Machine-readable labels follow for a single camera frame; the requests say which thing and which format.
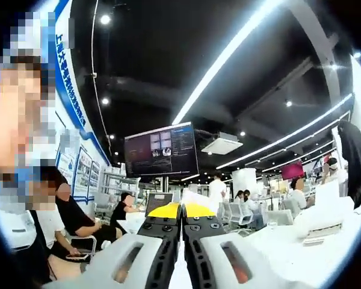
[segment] ceiling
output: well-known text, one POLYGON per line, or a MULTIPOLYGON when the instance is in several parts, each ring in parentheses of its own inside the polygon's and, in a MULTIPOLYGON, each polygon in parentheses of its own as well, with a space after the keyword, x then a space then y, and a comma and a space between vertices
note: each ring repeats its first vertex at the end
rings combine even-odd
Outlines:
MULTIPOLYGON (((92 2, 89 5, 88 1, 73 0, 72 60, 87 116, 108 152, 91 77, 92 2)), ((254 0, 99 1, 94 68, 99 99, 110 99, 109 105, 101 107, 101 113, 107 133, 115 135, 109 153, 114 164, 124 161, 124 137, 171 125, 212 63, 259 5, 254 0), (99 21, 103 14, 111 16, 108 25, 99 21)), ((318 10, 316 13, 319 19, 327 19, 318 10)), ((345 68, 335 72, 341 100, 351 91, 349 47, 328 22, 324 30, 333 42, 337 62, 345 68)), ((196 130, 201 181, 217 166, 294 132, 331 106, 316 49, 294 15, 286 8, 276 8, 240 44, 182 120, 191 121, 196 130), (286 107, 287 100, 292 101, 291 107, 286 107), (219 131, 237 135, 243 146, 227 155, 202 153, 206 138, 219 131), (241 131, 246 132, 244 137, 239 136, 241 131)), ((293 144, 350 109, 346 104, 282 146, 227 166, 222 172, 227 176, 237 167, 293 144)), ((321 146, 330 140, 330 129, 326 129, 251 166, 261 172, 272 163, 304 155, 316 144, 321 146)))

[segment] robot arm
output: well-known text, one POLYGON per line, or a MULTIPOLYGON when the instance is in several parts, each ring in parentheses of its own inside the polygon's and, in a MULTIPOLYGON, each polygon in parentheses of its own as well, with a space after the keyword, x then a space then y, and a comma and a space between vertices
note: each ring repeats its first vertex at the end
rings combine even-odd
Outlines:
POLYGON ((276 275, 245 239, 226 234, 214 214, 195 204, 156 209, 137 235, 124 235, 97 253, 81 276, 43 288, 168 288, 181 241, 193 289, 311 288, 276 275))

